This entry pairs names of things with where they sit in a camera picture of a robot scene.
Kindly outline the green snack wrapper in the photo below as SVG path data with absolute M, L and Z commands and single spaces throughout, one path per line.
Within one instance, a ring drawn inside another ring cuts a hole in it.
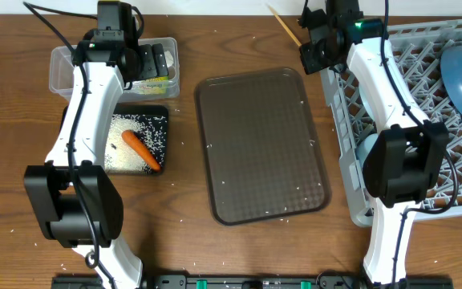
M 140 81 L 138 84 L 135 84 L 134 87 L 143 95 L 165 94 L 167 91 L 167 84 L 168 77 L 162 76 Z

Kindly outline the wooden chopstick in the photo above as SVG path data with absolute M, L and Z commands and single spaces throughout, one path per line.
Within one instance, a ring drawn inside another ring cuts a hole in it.
M 283 30 L 294 41 L 296 46 L 300 47 L 302 45 L 301 42 L 298 40 L 297 36 L 292 32 L 292 30 L 286 25 L 286 23 L 281 19 L 281 17 L 278 15 L 277 11 L 270 4 L 267 3 L 265 5 L 269 9 L 270 13 L 276 18 L 276 20 L 282 26 Z

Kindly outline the orange carrot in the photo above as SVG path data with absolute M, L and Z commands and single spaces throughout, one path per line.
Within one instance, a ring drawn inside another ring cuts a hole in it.
M 133 149 L 153 171 L 161 171 L 161 166 L 156 161 L 156 158 L 149 152 L 145 144 L 135 135 L 132 130 L 123 131 L 121 133 L 121 137 L 123 141 L 131 149 Z

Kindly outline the white rice pile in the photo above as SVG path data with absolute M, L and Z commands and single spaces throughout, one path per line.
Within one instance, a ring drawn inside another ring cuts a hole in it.
M 114 114 L 107 136 L 107 173 L 158 174 L 167 151 L 168 118 L 160 115 Z

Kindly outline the light blue cup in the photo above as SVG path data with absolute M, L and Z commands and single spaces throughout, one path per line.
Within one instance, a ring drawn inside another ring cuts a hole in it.
M 375 142 L 378 139 L 378 134 L 373 133 L 365 138 L 356 148 L 355 154 L 356 158 L 359 161 L 360 167 L 363 167 L 365 160 L 367 159 L 368 154 L 372 150 Z

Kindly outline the brown serving tray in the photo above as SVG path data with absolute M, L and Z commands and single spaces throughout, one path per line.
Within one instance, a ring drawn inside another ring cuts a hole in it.
M 331 190 L 302 77 L 279 67 L 194 91 L 209 204 L 223 226 L 318 212 Z

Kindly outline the white napkin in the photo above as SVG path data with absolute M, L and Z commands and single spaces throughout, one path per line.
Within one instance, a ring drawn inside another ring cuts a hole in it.
M 167 68 L 170 68 L 174 65 L 174 58 L 170 51 L 164 52 L 165 62 L 167 64 Z

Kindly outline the light blue small bowl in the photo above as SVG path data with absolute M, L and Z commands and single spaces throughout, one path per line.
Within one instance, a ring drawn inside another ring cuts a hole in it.
M 371 106 L 369 105 L 369 102 L 368 102 L 368 94 L 367 94 L 367 92 L 363 89 L 363 87 L 361 85 L 359 85 L 358 90 L 359 90 L 359 94 L 360 94 L 360 98 L 361 98 L 363 107 L 365 108 L 365 110 L 366 110 L 368 116 L 371 118 L 371 120 L 373 122 L 375 122 L 374 114 L 373 114 L 373 112 L 371 110 Z

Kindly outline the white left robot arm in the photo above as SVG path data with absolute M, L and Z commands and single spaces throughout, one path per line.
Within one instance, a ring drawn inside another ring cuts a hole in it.
M 83 256 L 103 288 L 138 288 L 143 263 L 121 234 L 124 204 L 104 169 L 111 119 L 128 84 L 166 76 L 160 44 L 83 40 L 73 52 L 73 90 L 58 138 L 24 186 L 45 238 Z

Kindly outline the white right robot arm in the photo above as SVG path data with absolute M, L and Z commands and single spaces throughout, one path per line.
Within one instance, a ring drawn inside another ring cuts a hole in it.
M 363 158 L 364 185 L 374 220 L 363 260 L 370 288 L 408 287 L 405 257 L 411 227 L 428 190 L 435 186 L 447 151 L 448 130 L 415 102 L 392 54 L 386 23 L 360 11 L 302 16 L 310 32 L 299 47 L 306 74 L 346 67 L 358 80 L 362 103 L 375 122 L 376 139 Z

